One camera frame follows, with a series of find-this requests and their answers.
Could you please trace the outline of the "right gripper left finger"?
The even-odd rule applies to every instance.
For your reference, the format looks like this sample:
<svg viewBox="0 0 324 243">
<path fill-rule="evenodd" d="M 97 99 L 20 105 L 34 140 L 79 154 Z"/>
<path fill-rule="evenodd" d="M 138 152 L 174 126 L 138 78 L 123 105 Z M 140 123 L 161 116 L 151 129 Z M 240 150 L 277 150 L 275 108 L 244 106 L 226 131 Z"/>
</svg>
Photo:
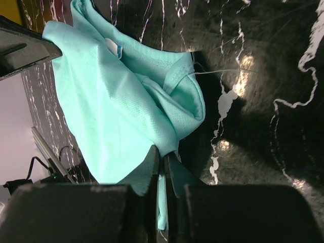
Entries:
<svg viewBox="0 0 324 243">
<path fill-rule="evenodd" d="M 130 176 L 152 165 L 144 191 L 122 184 L 25 184 L 1 212 L 1 242 L 156 242 L 159 152 L 151 146 Z"/>
</svg>

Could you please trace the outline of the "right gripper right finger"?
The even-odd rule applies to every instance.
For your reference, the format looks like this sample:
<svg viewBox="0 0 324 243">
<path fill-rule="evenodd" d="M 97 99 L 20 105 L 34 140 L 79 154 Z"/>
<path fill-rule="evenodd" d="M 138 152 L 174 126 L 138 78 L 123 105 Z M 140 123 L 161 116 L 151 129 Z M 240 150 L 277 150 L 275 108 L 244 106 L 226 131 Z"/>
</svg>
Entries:
<svg viewBox="0 0 324 243">
<path fill-rule="evenodd" d="M 169 242 L 323 242 L 305 198 L 285 185 L 206 185 L 163 159 Z"/>
</svg>

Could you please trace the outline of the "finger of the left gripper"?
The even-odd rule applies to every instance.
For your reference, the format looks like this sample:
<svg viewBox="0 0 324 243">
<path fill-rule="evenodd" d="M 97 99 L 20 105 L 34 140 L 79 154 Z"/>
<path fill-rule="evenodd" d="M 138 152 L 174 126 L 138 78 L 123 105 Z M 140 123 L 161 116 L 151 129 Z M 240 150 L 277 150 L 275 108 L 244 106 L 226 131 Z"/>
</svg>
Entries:
<svg viewBox="0 0 324 243">
<path fill-rule="evenodd" d="M 1 16 L 1 80 L 62 56 L 42 35 Z"/>
</svg>

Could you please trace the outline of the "teal t-shirt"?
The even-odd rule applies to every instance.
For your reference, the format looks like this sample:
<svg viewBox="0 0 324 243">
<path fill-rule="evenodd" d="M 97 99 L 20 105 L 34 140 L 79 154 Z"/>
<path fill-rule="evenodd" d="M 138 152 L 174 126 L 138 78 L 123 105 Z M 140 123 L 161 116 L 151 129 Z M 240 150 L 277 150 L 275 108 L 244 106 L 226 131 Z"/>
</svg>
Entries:
<svg viewBox="0 0 324 243">
<path fill-rule="evenodd" d="M 153 163 L 177 152 L 206 117 L 189 52 L 156 50 L 123 34 L 91 1 L 72 1 L 73 24 L 49 21 L 43 38 L 62 56 L 52 61 L 67 126 L 100 184 L 148 191 Z"/>
</svg>

